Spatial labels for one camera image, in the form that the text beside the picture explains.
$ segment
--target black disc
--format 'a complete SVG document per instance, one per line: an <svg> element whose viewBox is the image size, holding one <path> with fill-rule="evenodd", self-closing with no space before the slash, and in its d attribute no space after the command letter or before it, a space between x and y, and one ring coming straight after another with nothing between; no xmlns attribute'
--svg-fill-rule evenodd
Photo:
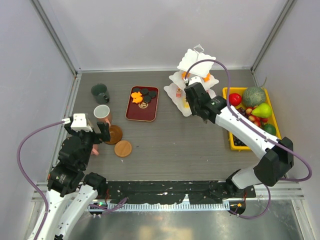
<svg viewBox="0 0 320 240"><path fill-rule="evenodd" d="M133 93L137 93L137 92L140 92L140 88L138 88L138 87L135 87L134 89L132 89L132 92L133 92Z"/></svg>
<svg viewBox="0 0 320 240"><path fill-rule="evenodd" d="M149 95L143 96L143 101L145 103L150 103L151 102L151 97Z"/></svg>
<svg viewBox="0 0 320 240"><path fill-rule="evenodd" d="M143 96L145 96L145 95L148 95L149 90L146 89L146 88L142 88L141 91L140 91L140 93L141 93Z"/></svg>
<svg viewBox="0 0 320 240"><path fill-rule="evenodd" d="M157 96L157 92L156 91L150 91L149 92L149 96L154 99Z"/></svg>

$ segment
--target red tray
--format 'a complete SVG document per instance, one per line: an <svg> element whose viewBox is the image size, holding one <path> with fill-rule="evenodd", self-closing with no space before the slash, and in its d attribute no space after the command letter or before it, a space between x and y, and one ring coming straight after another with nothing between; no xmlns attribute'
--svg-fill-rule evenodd
<svg viewBox="0 0 320 240"><path fill-rule="evenodd" d="M156 97L151 99L151 102L134 103L131 94L134 88L148 89L149 91L156 91ZM128 106L126 107L125 117L128 120L152 122L156 119L157 106L159 98L159 89L153 86L134 86L131 88L129 95Z"/></svg>

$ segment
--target yellow crate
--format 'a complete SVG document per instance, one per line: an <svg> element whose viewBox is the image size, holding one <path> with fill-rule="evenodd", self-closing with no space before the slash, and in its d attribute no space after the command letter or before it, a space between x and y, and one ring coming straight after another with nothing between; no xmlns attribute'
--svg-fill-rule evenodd
<svg viewBox="0 0 320 240"><path fill-rule="evenodd" d="M227 99L227 87L224 87L222 89L222 95L225 99ZM233 93L237 93L240 94L242 96L242 94L244 93L244 91L247 89L247 87L230 87L230 94ZM264 89L265 95L266 95L266 103L270 105L270 107L272 108L271 102L270 102L270 98L269 98L269 94L267 89ZM238 108L243 108L246 109L246 107L241 103L240 105L235 107L236 109ZM276 117L275 117L275 113L272 110L272 115L268 118L268 122L267 124L272 124L275 127L276 133L275 135L278 137L278 139L281 139L281 135L279 132L279 128L278 128L278 124L276 121ZM251 151L250 147L248 146L235 146L234 144L234 136L231 132L229 132L229 141L230 141L230 148L231 150L234 151Z"/></svg>

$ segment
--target white scalloped tray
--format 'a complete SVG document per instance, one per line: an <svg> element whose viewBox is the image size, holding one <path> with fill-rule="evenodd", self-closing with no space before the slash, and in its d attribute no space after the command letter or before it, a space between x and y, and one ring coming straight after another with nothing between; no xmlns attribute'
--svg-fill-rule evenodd
<svg viewBox="0 0 320 240"><path fill-rule="evenodd" d="M204 54L204 53L199 53L199 56L197 59L197 52L189 48L177 68L179 70L186 72L191 67L191 65L194 64L197 60L200 61L200 60L204 60L204 59L216 60L216 57L210 56L210 55ZM194 66L191 69L190 73L197 75L199 77L205 78L207 76L207 74L209 73L213 64L214 63L212 61L202 62L202 63Z"/></svg>
<svg viewBox="0 0 320 240"><path fill-rule="evenodd" d="M180 89L185 89L186 85L184 80L182 79L183 71L176 71L173 75L169 76L169 79L174 82ZM201 78L202 85L204 89L207 91L208 89L212 88L214 85L219 83L219 80L215 79L214 76L210 75L210 80L205 82L203 78Z"/></svg>
<svg viewBox="0 0 320 240"><path fill-rule="evenodd" d="M165 86L163 89L166 91L168 96L171 98L171 100L177 106L183 116L188 117L192 114L190 108L184 108L182 102L182 99L186 96L186 93L184 91L181 91L181 97L176 97L176 92L178 89L178 86L176 84L171 83L169 86ZM213 91L212 89L209 89L208 93L212 99L216 96L215 91Z"/></svg>

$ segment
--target glossy gray floor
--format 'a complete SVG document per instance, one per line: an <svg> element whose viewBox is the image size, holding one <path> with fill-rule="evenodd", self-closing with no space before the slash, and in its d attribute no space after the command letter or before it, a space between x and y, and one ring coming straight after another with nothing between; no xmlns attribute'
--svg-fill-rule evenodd
<svg viewBox="0 0 320 240"><path fill-rule="evenodd" d="M249 202L246 214L259 214L266 201ZM272 201L269 211L246 220L226 211L114 212L102 218L86 213L69 240L301 240L290 200Z"/></svg>
<svg viewBox="0 0 320 240"><path fill-rule="evenodd" d="M197 116L184 117L164 91L171 83L173 71L84 73L74 105L74 113L93 115L98 105L91 95L97 83L109 88L113 124L123 130L123 140L131 142L131 155L120 159L114 146L100 144L99 156L92 156L87 173L95 172L108 180L224 180L234 171L256 164L250 151L231 151L227 131L212 123L204 124ZM217 95L227 86L223 70L212 71L219 84L213 87ZM249 70L230 71L232 86L253 86ZM159 88L156 119L153 122L130 121L125 118L133 86Z"/></svg>

